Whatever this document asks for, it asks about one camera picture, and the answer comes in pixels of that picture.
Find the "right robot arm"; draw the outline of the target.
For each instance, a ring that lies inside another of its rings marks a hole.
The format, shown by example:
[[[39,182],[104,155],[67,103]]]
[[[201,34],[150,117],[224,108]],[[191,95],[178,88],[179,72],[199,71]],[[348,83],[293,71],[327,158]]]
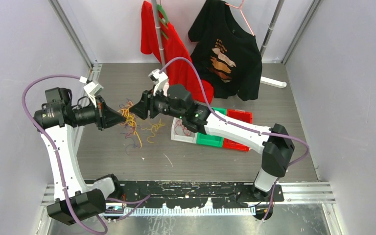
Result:
[[[194,101],[182,85],[170,86],[167,92],[146,90],[129,111],[143,120],[158,114],[178,118],[192,133],[229,139],[261,154],[261,169],[252,186],[258,201],[266,200],[273,184],[285,176],[295,149],[284,126],[258,126],[228,117]]]

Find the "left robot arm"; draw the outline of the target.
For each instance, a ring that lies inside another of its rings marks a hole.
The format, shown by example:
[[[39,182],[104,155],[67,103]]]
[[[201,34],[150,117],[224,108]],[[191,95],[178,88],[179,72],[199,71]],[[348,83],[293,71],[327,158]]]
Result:
[[[47,212],[49,217],[72,225],[76,221],[68,204],[82,221],[105,212],[106,199],[117,202],[123,196],[123,188],[114,174],[96,179],[92,186],[86,184],[73,147],[74,129],[95,124],[104,130],[126,119],[108,107],[99,95],[85,107],[72,105],[72,92],[67,88],[49,89],[45,95],[47,101],[35,112],[34,120],[45,130],[41,137],[47,146],[55,183],[55,202],[47,206]]]

